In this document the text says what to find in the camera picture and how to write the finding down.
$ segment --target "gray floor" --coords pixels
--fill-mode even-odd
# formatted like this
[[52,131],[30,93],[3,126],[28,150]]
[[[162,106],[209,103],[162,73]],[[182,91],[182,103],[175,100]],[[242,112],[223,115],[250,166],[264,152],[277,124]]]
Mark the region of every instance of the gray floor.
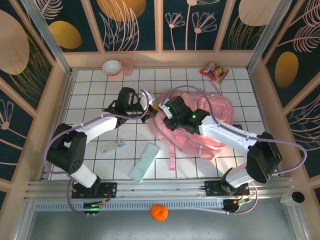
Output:
[[171,210],[166,221],[149,211],[106,211],[86,218],[73,212],[37,212],[28,240],[293,240],[287,209],[261,199],[250,213],[233,216]]

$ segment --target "cable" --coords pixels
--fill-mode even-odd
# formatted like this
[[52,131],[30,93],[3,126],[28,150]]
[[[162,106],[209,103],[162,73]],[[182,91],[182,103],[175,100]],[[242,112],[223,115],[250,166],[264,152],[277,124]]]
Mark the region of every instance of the cable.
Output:
[[69,190],[70,190],[70,185],[71,185],[71,182],[72,182],[72,181],[73,181],[73,180],[70,179],[70,180],[69,180],[69,183],[68,183],[68,185],[67,185],[67,187],[66,187],[66,201],[68,202],[69,208],[70,208],[73,212],[75,212],[75,213],[77,213],[77,214],[81,214],[81,215],[83,215],[83,216],[89,216],[88,214],[85,214],[83,211],[78,211],[78,210],[76,210],[76,209],[72,206],[72,204],[71,204],[70,196],[69,196]]
[[227,211],[223,210],[214,210],[214,209],[208,209],[208,208],[201,208],[201,207],[191,207],[191,210],[199,210],[199,211],[204,211],[204,212],[211,212],[211,213],[216,213],[216,214],[229,214]]
[[242,196],[239,200],[241,200],[244,196],[247,196],[249,199],[251,199],[250,195],[246,194],[242,189],[241,187],[238,188],[238,190],[242,193]]
[[248,210],[246,211],[242,211],[242,212],[233,212],[232,214],[233,215],[242,215],[242,214],[247,214],[249,212],[251,212],[256,206],[257,206],[257,203],[258,203],[258,189],[257,189],[257,186],[255,185],[255,183],[252,181],[251,184],[253,185],[254,189],[255,189],[255,201],[254,201],[254,204],[252,205],[252,207],[250,207]]
[[296,170],[297,168],[301,167],[304,162],[306,161],[307,159],[307,156],[308,156],[308,153],[307,153],[307,150],[301,146],[300,144],[298,143],[295,143],[295,142],[291,142],[291,141],[285,141],[285,140],[276,140],[276,139],[267,139],[267,138],[259,138],[259,137],[253,137],[253,136],[247,136],[245,134],[242,134],[242,133],[239,133],[233,129],[230,129],[228,128],[227,126],[224,126],[224,125],[221,125],[218,120],[216,119],[215,115],[214,115],[214,111],[213,111],[213,108],[211,106],[211,103],[207,97],[207,95],[205,94],[205,92],[195,86],[190,86],[190,85],[181,85],[181,86],[177,86],[173,89],[171,89],[170,91],[168,91],[168,93],[165,95],[165,97],[163,98],[162,102],[161,102],[161,105],[164,104],[165,100],[174,92],[176,91],[177,89],[180,89],[180,88],[192,88],[192,89],[195,89],[197,90],[200,94],[203,95],[203,97],[205,98],[205,100],[208,102],[208,105],[209,105],[209,108],[210,108],[210,114],[211,114],[211,117],[213,119],[213,121],[218,125],[220,126],[221,128],[233,133],[233,134],[236,134],[242,138],[245,138],[245,139],[250,139],[250,140],[255,140],[255,141],[259,141],[259,142],[268,142],[268,143],[277,143],[277,144],[288,144],[288,145],[292,145],[292,146],[295,146],[297,148],[299,148],[302,152],[303,152],[303,157],[302,157],[302,160],[296,164],[295,166],[293,167],[290,167],[286,170],[282,170],[282,171],[276,171],[274,172],[275,174],[285,174],[285,173],[288,173],[288,172],[291,172],[293,170]]
[[[83,216],[86,216],[86,217],[89,217],[89,216],[93,216],[93,217],[95,217],[96,215],[98,215],[100,212],[98,212],[97,214],[92,214],[92,215],[90,215],[89,213],[84,213],[83,211],[78,211],[78,210],[76,210],[73,206],[72,206],[72,204],[71,204],[71,200],[70,200],[70,196],[69,196],[69,191],[70,191],[70,185],[71,185],[71,182],[72,182],[72,187],[74,186],[74,182],[73,182],[73,180],[72,179],[70,179],[69,180],[69,183],[68,183],[68,185],[67,185],[67,187],[66,187],[66,201],[68,202],[68,206],[70,207],[70,209],[73,211],[73,212],[75,212],[75,213],[77,213],[77,214],[80,214],[80,215],[83,215]],[[110,200],[111,200],[111,198],[112,198],[112,194],[107,190],[107,193],[106,192],[104,192],[104,191],[101,191],[102,193],[104,193],[105,195],[107,195],[107,193],[109,194],[109,198],[106,196],[106,198],[105,198],[105,200],[103,200],[103,201],[100,201],[99,203],[103,203],[104,201],[104,203],[103,203],[103,206],[104,205],[106,205],[107,204],[107,202],[109,202]]]
[[74,126],[72,128],[69,128],[65,131],[62,131],[60,133],[58,133],[56,136],[54,136],[51,141],[48,143],[48,145],[46,146],[45,150],[44,150],[44,153],[43,153],[43,163],[44,163],[44,167],[48,170],[49,173],[51,174],[67,174],[69,178],[72,178],[72,180],[76,181],[72,176],[70,176],[67,172],[65,171],[52,171],[50,169],[50,167],[48,166],[48,163],[47,163],[47,155],[48,155],[48,151],[51,147],[51,145],[58,139],[60,138],[61,136],[67,134],[67,133],[70,133],[74,130],[78,130],[80,128],[83,128],[83,127],[86,127],[90,124],[93,124],[101,119],[104,119],[104,118],[110,118],[110,117],[116,117],[116,118],[122,118],[122,119],[128,119],[128,120],[134,120],[134,119],[142,119],[148,112],[148,108],[149,108],[149,98],[148,98],[148,95],[147,93],[144,91],[144,90],[141,90],[141,92],[145,95],[146,97],[146,109],[145,111],[143,112],[143,114],[139,117],[128,117],[128,116],[122,116],[122,115],[118,115],[118,114],[104,114],[104,115],[101,115],[99,117],[96,117],[95,119],[92,119],[86,123],[83,123],[79,126]]

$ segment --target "orange ball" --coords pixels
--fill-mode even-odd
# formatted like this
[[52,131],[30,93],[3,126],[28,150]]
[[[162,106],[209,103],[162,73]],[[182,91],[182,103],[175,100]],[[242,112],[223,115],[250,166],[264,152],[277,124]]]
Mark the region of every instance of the orange ball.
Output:
[[160,204],[153,205],[150,209],[150,215],[157,221],[166,220],[168,214],[168,209]]

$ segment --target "pink cup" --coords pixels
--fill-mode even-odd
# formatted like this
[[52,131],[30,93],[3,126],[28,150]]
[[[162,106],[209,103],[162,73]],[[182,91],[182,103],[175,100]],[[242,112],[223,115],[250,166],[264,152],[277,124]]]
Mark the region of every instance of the pink cup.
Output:
[[132,59],[129,57],[125,57],[121,59],[120,63],[123,75],[125,75],[126,77],[130,77],[134,71],[134,63]]

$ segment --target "snack bag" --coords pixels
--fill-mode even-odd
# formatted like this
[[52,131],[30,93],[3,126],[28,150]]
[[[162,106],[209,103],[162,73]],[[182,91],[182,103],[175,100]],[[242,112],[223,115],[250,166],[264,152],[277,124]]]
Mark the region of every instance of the snack bag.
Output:
[[218,66],[217,64],[214,64],[210,61],[208,65],[205,68],[202,68],[199,72],[203,76],[206,76],[207,78],[210,78],[213,81],[221,83],[225,76],[228,74],[229,69]]

